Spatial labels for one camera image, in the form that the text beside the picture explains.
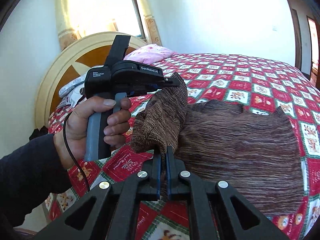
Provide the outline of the left dark sleeve forearm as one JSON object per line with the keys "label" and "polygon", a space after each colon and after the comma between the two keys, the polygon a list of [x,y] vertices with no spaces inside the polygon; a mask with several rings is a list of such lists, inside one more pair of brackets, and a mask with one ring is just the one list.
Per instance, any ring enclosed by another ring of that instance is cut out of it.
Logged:
{"label": "left dark sleeve forearm", "polygon": [[71,187],[52,134],[29,141],[1,159],[1,229],[22,225],[50,193]]}

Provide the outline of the person's left hand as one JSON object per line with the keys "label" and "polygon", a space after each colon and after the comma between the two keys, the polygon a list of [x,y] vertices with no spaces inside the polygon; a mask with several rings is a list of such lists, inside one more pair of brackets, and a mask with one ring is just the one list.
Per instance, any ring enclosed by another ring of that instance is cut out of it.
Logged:
{"label": "person's left hand", "polygon": [[110,150],[124,145],[124,133],[130,128],[131,101],[121,99],[121,110],[113,113],[115,105],[112,99],[93,96],[73,109],[63,130],[54,135],[54,145],[64,169],[73,166],[73,159],[87,155],[95,159],[99,154],[106,154],[102,143]]}

